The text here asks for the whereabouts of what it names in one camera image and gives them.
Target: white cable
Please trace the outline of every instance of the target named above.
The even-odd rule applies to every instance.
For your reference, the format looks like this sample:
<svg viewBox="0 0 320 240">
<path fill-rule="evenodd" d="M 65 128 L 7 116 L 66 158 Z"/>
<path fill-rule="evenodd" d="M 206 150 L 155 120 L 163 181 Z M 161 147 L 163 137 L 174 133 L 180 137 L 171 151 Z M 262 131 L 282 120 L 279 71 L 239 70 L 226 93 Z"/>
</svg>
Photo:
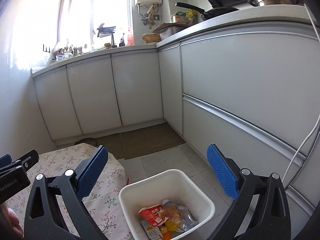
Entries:
<svg viewBox="0 0 320 240">
<path fill-rule="evenodd" d="M 309 13 L 308 7 L 307 7 L 306 4 L 304 4 L 304 6 L 306 7 L 306 10 L 307 10 L 308 16 L 309 16 L 309 18 L 310 18 L 310 21 L 311 21 L 311 23 L 312 23 L 312 26 L 313 26 L 313 28 L 314 28 L 314 30 L 315 30 L 315 32 L 316 32 L 316 35 L 317 35 L 317 37 L 318 37 L 318 40 L 319 40 L 319 42 L 320 42 L 320 37 L 319 37 L 318 31 L 317 31 L 316 25 L 315 25 L 315 23 L 313 22 L 313 19 L 312 19 L 310 13 Z M 291 161 L 290 161 L 290 163 L 289 163 L 289 165 L 288 165 L 288 168 L 287 168 L 287 170 L 285 171 L 285 173 L 284 173 L 284 175 L 283 175 L 282 182 L 284 182 L 285 176 L 287 176 L 287 173 L 288 173 L 288 171 L 289 171 L 289 169 L 290 169 L 290 167 L 291 167 L 291 165 L 292 165 L 295 157 L 298 155 L 298 153 L 300 152 L 301 148 L 304 146 L 304 144 L 306 143 L 306 141 L 307 141 L 307 140 L 311 137 L 311 135 L 315 132 L 315 130 L 317 129 L 319 123 L 320 123 L 320 114 L 319 114 L 318 120 L 317 120 L 317 122 L 316 122 L 316 125 L 315 125 L 314 128 L 311 130 L 311 132 L 308 134 L 308 136 L 303 140 L 303 142 L 301 143 L 300 147 L 298 148 L 298 150 L 296 151 L 296 153 L 295 153 L 294 156 L 292 157 L 292 159 L 291 159 Z"/>
</svg>

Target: window pane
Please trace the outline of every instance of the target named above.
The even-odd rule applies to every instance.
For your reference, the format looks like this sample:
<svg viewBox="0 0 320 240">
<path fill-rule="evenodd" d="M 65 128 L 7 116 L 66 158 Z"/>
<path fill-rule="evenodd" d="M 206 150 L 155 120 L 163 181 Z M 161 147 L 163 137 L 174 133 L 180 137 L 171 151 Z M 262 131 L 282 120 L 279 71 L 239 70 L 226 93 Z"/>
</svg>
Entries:
<svg viewBox="0 0 320 240">
<path fill-rule="evenodd" d="M 68 14 L 68 6 L 63 4 L 63 15 L 61 18 L 61 37 L 62 44 L 84 46 L 91 44 L 90 42 L 90 15 L 91 0 L 71 0 L 70 11 Z"/>
<path fill-rule="evenodd" d="M 94 36 L 95 47 L 111 42 L 111 37 L 97 38 L 97 28 L 104 23 L 104 27 L 116 26 L 115 43 L 119 42 L 122 33 L 127 33 L 128 0 L 94 0 L 93 27 L 96 32 Z"/>
</svg>

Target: frying pan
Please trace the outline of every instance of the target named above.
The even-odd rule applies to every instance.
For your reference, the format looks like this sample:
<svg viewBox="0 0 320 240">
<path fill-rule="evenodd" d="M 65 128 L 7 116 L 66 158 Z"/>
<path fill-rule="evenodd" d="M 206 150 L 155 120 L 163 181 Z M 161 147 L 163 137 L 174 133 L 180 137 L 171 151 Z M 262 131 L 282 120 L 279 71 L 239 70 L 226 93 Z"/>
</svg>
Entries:
<svg viewBox="0 0 320 240">
<path fill-rule="evenodd" d="M 201 19 L 204 21 L 209 20 L 214 17 L 217 17 L 217 16 L 220 16 L 220 15 L 223 15 L 223 14 L 226 14 L 226 13 L 229 13 L 229 12 L 234 12 L 234 11 L 239 10 L 239 9 L 233 8 L 233 7 L 215 7 L 209 11 L 204 11 L 203 9 L 201 9 L 197 6 L 193 6 L 191 4 L 183 3 L 183 2 L 177 2 L 176 6 L 198 11 L 199 13 L 201 13 Z"/>
</svg>

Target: white countertop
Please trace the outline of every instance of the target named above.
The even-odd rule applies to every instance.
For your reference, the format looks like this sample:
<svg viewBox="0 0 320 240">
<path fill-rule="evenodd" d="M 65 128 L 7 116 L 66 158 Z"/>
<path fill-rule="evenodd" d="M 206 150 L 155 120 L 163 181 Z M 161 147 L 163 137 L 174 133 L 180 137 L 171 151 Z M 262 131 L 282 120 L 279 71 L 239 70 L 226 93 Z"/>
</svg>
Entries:
<svg viewBox="0 0 320 240">
<path fill-rule="evenodd" d="M 120 52 L 128 52 L 128 51 L 136 51 L 136 50 L 144 50 L 144 49 L 155 49 L 155 48 L 156 48 L 155 44 L 145 44 L 145 45 L 133 45 L 133 46 L 127 46 L 127 47 L 113 48 L 113 49 L 97 50 L 97 51 L 86 53 L 86 54 L 76 56 L 73 58 L 58 61 L 50 66 L 43 67 L 39 71 L 36 71 L 36 72 L 35 72 L 35 70 L 31 69 L 31 73 L 32 73 L 31 75 L 32 75 L 32 77 L 36 77 L 36 76 L 39 76 L 39 75 L 46 73 L 50 70 L 61 67 L 63 65 L 71 64 L 71 63 L 81 61 L 84 59 L 88 59 L 88 58 L 92 58 L 92 57 L 98 57 L 98 56 L 120 53 Z"/>
<path fill-rule="evenodd" d="M 189 36 L 203 33 L 209 30 L 214 30 L 230 25 L 263 21 L 286 21 L 311 24 L 308 13 L 304 6 L 277 4 L 252 7 L 223 14 L 204 22 L 200 22 L 166 38 L 163 41 L 158 42 L 156 47 L 160 48 L 175 41 L 182 40 Z"/>
</svg>

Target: window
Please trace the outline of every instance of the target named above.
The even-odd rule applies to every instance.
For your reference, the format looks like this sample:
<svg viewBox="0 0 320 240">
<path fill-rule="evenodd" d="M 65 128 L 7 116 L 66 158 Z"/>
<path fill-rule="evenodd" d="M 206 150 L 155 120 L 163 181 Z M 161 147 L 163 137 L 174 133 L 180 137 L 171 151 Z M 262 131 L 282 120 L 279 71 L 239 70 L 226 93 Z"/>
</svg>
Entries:
<svg viewBox="0 0 320 240">
<path fill-rule="evenodd" d="M 116 26 L 115 43 L 130 29 L 129 0 L 63 0 L 59 41 L 62 46 L 94 44 L 101 48 L 111 43 L 111 36 L 98 38 L 97 28 Z"/>
</svg>

